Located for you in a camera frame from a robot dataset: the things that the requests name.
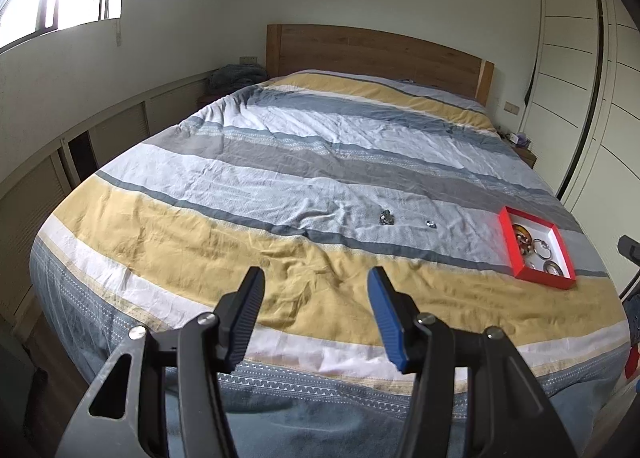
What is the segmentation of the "silver bangle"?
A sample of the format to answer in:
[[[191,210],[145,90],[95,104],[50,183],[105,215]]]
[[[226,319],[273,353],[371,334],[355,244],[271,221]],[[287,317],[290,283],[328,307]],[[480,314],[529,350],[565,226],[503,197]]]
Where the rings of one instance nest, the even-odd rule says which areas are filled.
[[[548,242],[544,239],[534,238],[532,242],[532,249],[539,259],[542,259],[543,261],[546,259],[552,259],[553,252]]]

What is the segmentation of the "red jewelry box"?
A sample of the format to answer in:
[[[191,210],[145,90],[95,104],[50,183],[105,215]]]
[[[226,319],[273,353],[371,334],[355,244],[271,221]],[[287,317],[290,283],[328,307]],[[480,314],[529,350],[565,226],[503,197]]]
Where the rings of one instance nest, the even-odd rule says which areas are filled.
[[[498,221],[516,279],[559,290],[574,287],[574,266],[558,227],[513,207],[503,207]]]

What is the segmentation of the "amber bangle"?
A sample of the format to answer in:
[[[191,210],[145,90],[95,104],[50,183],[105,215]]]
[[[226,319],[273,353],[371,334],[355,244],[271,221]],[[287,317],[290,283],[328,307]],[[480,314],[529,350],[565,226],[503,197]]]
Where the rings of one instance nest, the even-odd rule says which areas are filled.
[[[512,225],[514,236],[516,242],[518,243],[518,249],[520,250],[521,256],[525,257],[529,255],[532,249],[533,237],[530,232],[520,224]]]

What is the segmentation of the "wooden nightstand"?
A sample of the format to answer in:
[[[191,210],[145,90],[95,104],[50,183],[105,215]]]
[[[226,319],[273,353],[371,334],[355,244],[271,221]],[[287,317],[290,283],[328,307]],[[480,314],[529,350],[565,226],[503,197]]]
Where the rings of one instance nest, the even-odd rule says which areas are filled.
[[[537,157],[528,148],[514,146],[513,151],[518,157],[525,162],[531,169],[535,167]]]

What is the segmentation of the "white wardrobe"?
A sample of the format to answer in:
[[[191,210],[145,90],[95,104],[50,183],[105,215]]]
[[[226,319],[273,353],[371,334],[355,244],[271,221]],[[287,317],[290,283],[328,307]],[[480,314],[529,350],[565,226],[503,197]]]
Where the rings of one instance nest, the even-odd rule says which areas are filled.
[[[622,0],[541,0],[520,129],[624,291],[638,271],[617,244],[639,236],[639,28]]]

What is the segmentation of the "striped bed duvet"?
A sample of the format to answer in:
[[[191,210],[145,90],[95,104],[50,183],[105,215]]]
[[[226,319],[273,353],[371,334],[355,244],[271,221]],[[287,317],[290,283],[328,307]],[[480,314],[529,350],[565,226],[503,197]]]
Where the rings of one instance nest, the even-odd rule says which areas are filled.
[[[513,276],[503,207],[558,227],[573,288]],[[482,107],[365,75],[268,80],[141,141],[50,214],[29,274],[90,380],[130,329],[183,326],[251,266],[265,299],[244,362],[220,380],[243,457],[394,452],[412,380],[375,325],[375,266],[451,327],[503,329],[576,452],[626,362],[626,315],[597,250]]]

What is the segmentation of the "tissue box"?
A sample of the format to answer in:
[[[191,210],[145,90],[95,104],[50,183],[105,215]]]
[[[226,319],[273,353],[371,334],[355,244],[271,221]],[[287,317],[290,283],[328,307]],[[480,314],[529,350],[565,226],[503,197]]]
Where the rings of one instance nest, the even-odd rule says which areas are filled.
[[[510,132],[506,134],[506,140],[509,141],[515,147],[527,148],[530,144],[530,140],[523,133]]]

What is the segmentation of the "dark blue clothes pile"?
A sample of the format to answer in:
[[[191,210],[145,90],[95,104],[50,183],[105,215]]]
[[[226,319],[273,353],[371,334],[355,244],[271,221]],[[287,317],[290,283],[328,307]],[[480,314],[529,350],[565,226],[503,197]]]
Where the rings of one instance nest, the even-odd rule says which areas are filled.
[[[265,80],[268,80],[268,73],[260,64],[231,63],[213,71],[207,77],[206,86],[209,95],[222,95]]]

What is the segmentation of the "wooden headboard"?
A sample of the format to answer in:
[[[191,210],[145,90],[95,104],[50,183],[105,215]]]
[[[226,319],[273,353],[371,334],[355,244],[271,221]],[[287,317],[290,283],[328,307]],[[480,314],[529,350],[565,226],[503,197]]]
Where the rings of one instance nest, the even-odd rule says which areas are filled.
[[[268,25],[268,74],[277,77],[307,69],[413,80],[485,106],[495,65],[428,40],[368,28]]]

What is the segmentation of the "wall switch plate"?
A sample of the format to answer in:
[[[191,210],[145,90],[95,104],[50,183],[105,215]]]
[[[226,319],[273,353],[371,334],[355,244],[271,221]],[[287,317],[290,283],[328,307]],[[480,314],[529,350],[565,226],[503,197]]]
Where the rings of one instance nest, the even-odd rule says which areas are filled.
[[[511,114],[514,114],[514,115],[518,115],[518,112],[520,112],[520,107],[517,106],[516,104],[513,104],[513,103],[510,103],[509,101],[506,101],[504,103],[503,110],[508,112],[508,113],[511,113]]]

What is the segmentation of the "low wall cabinet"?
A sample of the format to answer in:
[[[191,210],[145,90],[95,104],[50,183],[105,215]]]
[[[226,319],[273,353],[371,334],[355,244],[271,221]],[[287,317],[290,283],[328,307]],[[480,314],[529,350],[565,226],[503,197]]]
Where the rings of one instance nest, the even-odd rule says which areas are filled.
[[[200,106],[206,72],[122,100],[46,144],[1,181],[1,328],[25,342],[41,315],[28,274],[35,235],[81,181]]]

